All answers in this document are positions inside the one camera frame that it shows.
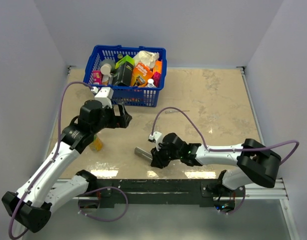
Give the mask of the white grey remote control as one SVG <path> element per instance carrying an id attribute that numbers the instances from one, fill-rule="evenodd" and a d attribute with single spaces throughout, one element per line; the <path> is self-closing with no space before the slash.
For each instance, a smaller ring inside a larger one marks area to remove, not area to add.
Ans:
<path id="1" fill-rule="evenodd" d="M 138 157 L 142 158 L 142 159 L 145 159 L 147 161 L 152 161 L 153 157 L 152 157 L 152 154 L 139 148 L 139 147 L 136 147 L 134 149 L 134 154 L 137 155 Z"/>

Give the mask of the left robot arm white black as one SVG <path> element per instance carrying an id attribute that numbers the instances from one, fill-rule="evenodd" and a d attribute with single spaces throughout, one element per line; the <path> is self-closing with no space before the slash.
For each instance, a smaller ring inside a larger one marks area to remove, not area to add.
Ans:
<path id="1" fill-rule="evenodd" d="M 70 124 L 63 129 L 51 154 L 34 175 L 16 192 L 8 191 L 2 203 L 11 217 L 26 230 L 36 233 L 49 221 L 52 214 L 75 196 L 96 193 L 97 177 L 81 170 L 62 187 L 54 188 L 62 172 L 77 159 L 103 129 L 127 128 L 132 116 L 123 104 L 119 115 L 114 108 L 97 100 L 88 100 Z"/>

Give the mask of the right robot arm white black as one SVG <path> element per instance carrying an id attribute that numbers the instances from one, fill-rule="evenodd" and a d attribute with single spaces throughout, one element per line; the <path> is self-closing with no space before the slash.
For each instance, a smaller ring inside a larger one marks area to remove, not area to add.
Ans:
<path id="1" fill-rule="evenodd" d="M 282 160 L 277 153 L 252 138 L 231 146 L 204 146 L 201 143 L 186 143 L 175 133 L 163 135 L 155 131 L 148 136 L 148 141 L 155 144 L 151 150 L 152 167 L 163 169 L 174 160 L 190 167 L 234 166 L 233 170 L 221 173 L 216 184 L 217 193 L 223 197 L 252 183 L 273 188 Z"/>

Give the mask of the orange juice bottle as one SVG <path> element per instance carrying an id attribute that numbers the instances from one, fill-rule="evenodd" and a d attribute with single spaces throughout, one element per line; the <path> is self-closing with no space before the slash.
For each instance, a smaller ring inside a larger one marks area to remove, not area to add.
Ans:
<path id="1" fill-rule="evenodd" d="M 89 148 L 93 152 L 99 152 L 103 148 L 103 142 L 101 139 L 95 134 L 93 137 L 92 143 L 89 145 Z"/>

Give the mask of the black green box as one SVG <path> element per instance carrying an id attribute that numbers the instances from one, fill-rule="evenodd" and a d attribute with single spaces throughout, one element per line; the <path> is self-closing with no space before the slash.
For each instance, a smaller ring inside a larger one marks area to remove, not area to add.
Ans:
<path id="1" fill-rule="evenodd" d="M 115 65 L 112 85 L 120 87 L 129 87 L 131 85 L 133 70 L 135 66 L 134 59 L 125 55 Z"/>

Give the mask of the blue plastic basket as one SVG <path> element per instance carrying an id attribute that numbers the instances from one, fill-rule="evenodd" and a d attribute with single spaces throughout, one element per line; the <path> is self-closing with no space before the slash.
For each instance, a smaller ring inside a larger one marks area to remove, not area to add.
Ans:
<path id="1" fill-rule="evenodd" d="M 167 75 L 167 51 L 163 47 L 126 47 L 121 45 L 96 45 L 88 59 L 85 68 L 83 82 L 93 87 L 102 88 L 100 84 L 94 83 L 93 71 L 101 69 L 101 63 L 106 59 L 117 62 L 118 55 L 134 57 L 140 51 L 159 53 L 159 60 L 162 61 L 162 73 L 156 88 L 135 87 L 135 86 L 112 86 L 112 103 L 124 103 L 127 106 L 156 107 L 160 91 L 165 86 Z"/>

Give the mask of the small white cap bottle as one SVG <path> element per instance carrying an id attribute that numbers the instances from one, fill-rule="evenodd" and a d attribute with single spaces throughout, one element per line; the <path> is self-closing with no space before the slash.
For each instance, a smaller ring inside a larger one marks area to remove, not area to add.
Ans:
<path id="1" fill-rule="evenodd" d="M 148 79 L 147 81 L 147 85 L 146 85 L 147 88 L 155 88 L 155 84 L 154 84 L 154 80 L 152 78 Z"/>

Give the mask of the orange Gillette razor box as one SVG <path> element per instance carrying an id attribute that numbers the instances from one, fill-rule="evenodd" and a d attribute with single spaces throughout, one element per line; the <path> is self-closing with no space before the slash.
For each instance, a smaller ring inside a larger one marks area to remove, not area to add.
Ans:
<path id="1" fill-rule="evenodd" d="M 153 72 L 148 66 L 139 62 L 132 71 L 131 76 L 131 87 L 145 87 L 148 83 L 148 80 L 153 76 Z"/>

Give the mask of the small screwdriver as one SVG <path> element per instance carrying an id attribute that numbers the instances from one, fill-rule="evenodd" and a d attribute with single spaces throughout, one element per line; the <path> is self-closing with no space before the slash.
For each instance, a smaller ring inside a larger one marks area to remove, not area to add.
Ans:
<path id="1" fill-rule="evenodd" d="M 178 110 L 178 109 L 168 109 L 166 110 L 164 113 L 165 114 L 172 114 L 172 113 L 185 113 L 185 112 L 189 112 L 190 110 Z"/>

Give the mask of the pink box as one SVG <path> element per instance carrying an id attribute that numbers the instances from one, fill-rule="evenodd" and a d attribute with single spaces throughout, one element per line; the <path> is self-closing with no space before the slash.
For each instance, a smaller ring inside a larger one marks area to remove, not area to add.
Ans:
<path id="1" fill-rule="evenodd" d="M 92 83 L 94 85 L 102 84 L 103 75 L 100 70 L 93 70 L 91 76 L 92 76 Z"/>

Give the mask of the magenta small box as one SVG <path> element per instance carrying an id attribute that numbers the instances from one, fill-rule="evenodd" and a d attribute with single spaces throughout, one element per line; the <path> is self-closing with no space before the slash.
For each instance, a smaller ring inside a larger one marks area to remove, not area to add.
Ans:
<path id="1" fill-rule="evenodd" d="M 161 73 L 159 73 L 158 71 L 156 71 L 153 76 L 152 76 L 152 79 L 153 79 L 153 84 L 158 87 L 159 86 L 159 82 L 160 82 L 160 79 L 161 79 Z"/>

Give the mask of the white pump bottle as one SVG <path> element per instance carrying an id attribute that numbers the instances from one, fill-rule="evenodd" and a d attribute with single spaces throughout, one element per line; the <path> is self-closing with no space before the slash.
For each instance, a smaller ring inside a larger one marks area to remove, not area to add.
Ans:
<path id="1" fill-rule="evenodd" d="M 104 59 L 100 63 L 100 72 L 103 76 L 111 77 L 116 68 L 116 62 L 112 59 Z"/>

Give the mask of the crumpled white paper bag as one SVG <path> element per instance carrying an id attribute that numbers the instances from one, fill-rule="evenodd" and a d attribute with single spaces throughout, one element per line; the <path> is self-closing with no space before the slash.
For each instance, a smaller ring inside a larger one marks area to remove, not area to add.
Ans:
<path id="1" fill-rule="evenodd" d="M 159 57 L 160 54 L 158 52 L 141 50 L 133 57 L 134 65 L 136 66 L 138 63 L 142 63 L 149 69 L 152 69 Z"/>

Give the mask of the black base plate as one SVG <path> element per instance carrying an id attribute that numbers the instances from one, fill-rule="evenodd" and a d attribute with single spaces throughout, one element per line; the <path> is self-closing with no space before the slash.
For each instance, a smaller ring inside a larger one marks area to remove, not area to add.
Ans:
<path id="1" fill-rule="evenodd" d="M 100 207 L 112 208 L 124 204 L 125 198 L 115 189 L 122 190 L 130 205 L 198 205 L 212 208 L 244 196 L 242 187 L 234 192 L 217 189 L 217 179 L 97 179 L 81 197 L 100 201 Z"/>

